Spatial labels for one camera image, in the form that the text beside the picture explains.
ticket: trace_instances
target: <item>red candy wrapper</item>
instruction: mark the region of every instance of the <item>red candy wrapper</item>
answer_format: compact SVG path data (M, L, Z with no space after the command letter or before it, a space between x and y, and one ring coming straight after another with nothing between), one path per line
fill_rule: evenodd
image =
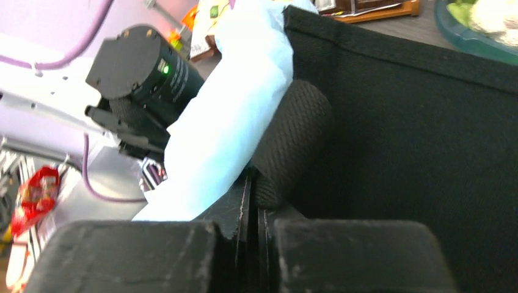
M51 167L42 167L20 186L11 220L13 236L20 236L52 211L58 193L59 172Z

